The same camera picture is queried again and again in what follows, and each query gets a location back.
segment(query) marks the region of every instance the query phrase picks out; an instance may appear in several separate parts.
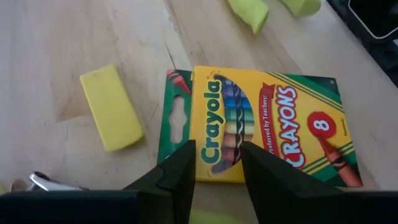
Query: number 8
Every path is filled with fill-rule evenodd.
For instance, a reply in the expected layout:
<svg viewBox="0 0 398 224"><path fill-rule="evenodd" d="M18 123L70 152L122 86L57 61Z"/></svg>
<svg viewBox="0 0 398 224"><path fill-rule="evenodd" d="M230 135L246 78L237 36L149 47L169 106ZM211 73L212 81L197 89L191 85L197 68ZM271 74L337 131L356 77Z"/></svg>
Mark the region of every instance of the number 8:
<svg viewBox="0 0 398 224"><path fill-rule="evenodd" d="M326 121L324 121L324 120L314 121L313 122L313 126L316 129L318 129L318 130L322 130L322 131L328 131L329 130L329 124Z"/></svg>

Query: colored crayon tips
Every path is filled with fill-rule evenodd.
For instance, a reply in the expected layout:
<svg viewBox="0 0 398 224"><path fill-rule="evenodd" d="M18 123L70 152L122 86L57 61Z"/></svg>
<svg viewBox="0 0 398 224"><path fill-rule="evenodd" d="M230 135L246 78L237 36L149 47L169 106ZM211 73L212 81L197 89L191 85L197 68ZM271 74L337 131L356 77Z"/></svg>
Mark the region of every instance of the colored crayon tips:
<svg viewBox="0 0 398 224"><path fill-rule="evenodd" d="M191 94L191 90L189 89L187 83L185 82L184 77L182 77L176 70L174 69L167 70L167 79L173 82L174 85L180 87L183 91L185 91L189 95Z"/></svg>

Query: hang tab hole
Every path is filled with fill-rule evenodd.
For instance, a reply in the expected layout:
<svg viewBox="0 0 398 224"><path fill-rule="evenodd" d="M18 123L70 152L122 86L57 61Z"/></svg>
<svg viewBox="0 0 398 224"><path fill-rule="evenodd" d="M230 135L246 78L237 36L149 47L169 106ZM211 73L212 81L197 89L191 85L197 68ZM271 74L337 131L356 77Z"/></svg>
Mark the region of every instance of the hang tab hole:
<svg viewBox="0 0 398 224"><path fill-rule="evenodd" d="M173 143L179 143L182 140L183 127L187 122L187 116L184 112L184 98L180 95L174 97L172 112L169 116L170 137Z"/></svg>

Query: green foam block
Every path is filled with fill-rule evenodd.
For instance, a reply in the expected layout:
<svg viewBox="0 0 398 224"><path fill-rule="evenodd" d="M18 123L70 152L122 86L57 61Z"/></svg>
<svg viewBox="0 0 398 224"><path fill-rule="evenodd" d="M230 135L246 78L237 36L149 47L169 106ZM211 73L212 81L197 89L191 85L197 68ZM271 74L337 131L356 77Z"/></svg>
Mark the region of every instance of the green foam block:
<svg viewBox="0 0 398 224"><path fill-rule="evenodd" d="M268 6L261 0L228 0L232 10L245 23L249 24L254 34L258 34L268 17Z"/></svg>
<svg viewBox="0 0 398 224"><path fill-rule="evenodd" d="M319 0L280 0L295 17L314 15L321 8Z"/></svg>

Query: black object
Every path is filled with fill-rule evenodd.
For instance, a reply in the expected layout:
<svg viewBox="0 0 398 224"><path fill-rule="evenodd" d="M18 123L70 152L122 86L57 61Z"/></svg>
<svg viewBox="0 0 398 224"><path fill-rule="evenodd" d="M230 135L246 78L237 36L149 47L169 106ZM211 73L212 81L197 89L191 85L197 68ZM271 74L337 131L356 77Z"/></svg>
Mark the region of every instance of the black object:
<svg viewBox="0 0 398 224"><path fill-rule="evenodd" d="M188 141L146 175L115 191L19 192L0 197L0 223L188 223L195 188L195 142Z"/></svg>
<svg viewBox="0 0 398 224"><path fill-rule="evenodd" d="M244 142L241 150L259 223L398 223L397 192L344 193L251 142ZM188 141L124 190L3 195L0 222L186 224L195 188L195 154L195 142Z"/></svg>
<svg viewBox="0 0 398 224"><path fill-rule="evenodd" d="M342 192L251 142L242 162L259 223L398 223L397 192Z"/></svg>
<svg viewBox="0 0 398 224"><path fill-rule="evenodd" d="M327 0L351 32L398 86L398 1Z"/></svg>

